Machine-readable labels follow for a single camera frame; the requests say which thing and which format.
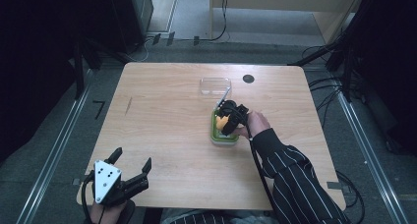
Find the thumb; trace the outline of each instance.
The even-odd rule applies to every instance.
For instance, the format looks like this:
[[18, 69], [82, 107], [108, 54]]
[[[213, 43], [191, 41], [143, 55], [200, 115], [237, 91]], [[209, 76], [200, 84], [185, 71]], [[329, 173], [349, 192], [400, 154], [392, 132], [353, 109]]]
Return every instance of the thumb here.
[[245, 137], [246, 139], [248, 138], [248, 131], [246, 130], [246, 127], [243, 128], [236, 128], [233, 133], [234, 135], [240, 135]]

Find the table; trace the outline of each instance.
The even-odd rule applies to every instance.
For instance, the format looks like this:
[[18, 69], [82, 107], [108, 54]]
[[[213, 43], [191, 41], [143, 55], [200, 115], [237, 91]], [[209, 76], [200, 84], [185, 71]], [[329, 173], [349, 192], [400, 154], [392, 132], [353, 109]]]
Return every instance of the table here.
[[[209, 0], [209, 23], [212, 33], [212, 9], [221, 8], [223, 0]], [[228, 0], [227, 8], [313, 12], [325, 43], [340, 34], [348, 16], [356, 12], [362, 0]]]
[[[246, 84], [245, 75], [255, 81]], [[341, 190], [328, 189], [338, 180], [303, 69], [292, 66], [127, 64], [86, 174], [121, 146], [115, 166], [124, 181], [152, 159], [149, 188], [132, 198], [137, 206], [271, 209], [248, 141], [211, 143], [210, 115], [220, 96], [202, 95], [201, 78], [231, 79], [231, 99], [264, 113], [284, 143], [309, 156], [321, 185], [345, 208]]]

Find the forearm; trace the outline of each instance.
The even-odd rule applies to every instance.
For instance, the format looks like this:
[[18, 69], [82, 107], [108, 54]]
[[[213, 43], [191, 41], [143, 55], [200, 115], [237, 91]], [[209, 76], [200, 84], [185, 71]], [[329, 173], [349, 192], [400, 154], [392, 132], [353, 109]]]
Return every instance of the forearm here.
[[273, 205], [279, 223], [348, 223], [320, 186], [309, 159], [297, 148], [284, 145], [273, 129], [254, 137], [265, 175], [274, 179]]

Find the person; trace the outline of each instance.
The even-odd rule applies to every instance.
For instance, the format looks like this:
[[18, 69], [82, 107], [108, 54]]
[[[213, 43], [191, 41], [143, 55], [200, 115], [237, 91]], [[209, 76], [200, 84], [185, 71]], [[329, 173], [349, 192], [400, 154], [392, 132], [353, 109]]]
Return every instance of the person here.
[[[262, 159], [263, 175], [273, 179], [274, 215], [260, 212], [198, 209], [164, 209], [161, 223], [350, 223], [349, 219], [320, 186], [310, 160], [296, 147], [283, 144], [260, 112], [248, 114], [246, 128], [233, 133], [252, 140]], [[99, 216], [100, 210], [91, 216]], [[103, 218], [118, 217], [117, 210], [106, 210]]]

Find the hand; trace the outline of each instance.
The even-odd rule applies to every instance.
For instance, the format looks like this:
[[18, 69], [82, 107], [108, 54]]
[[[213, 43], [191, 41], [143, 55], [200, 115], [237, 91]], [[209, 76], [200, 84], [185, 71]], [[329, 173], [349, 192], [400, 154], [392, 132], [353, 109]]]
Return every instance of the hand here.
[[106, 207], [104, 213], [101, 217], [101, 213], [103, 211], [103, 205], [100, 205], [96, 202], [92, 204], [91, 212], [89, 213], [89, 217], [91, 218], [92, 223], [101, 223], [101, 224], [115, 224], [117, 220], [119, 220], [120, 213], [126, 206], [126, 201], [120, 205]]
[[[270, 128], [267, 118], [262, 113], [256, 111], [248, 114], [248, 125], [252, 138], [254, 138], [258, 133]], [[233, 134], [241, 135], [246, 139], [248, 138], [248, 130], [246, 127], [235, 129]]]

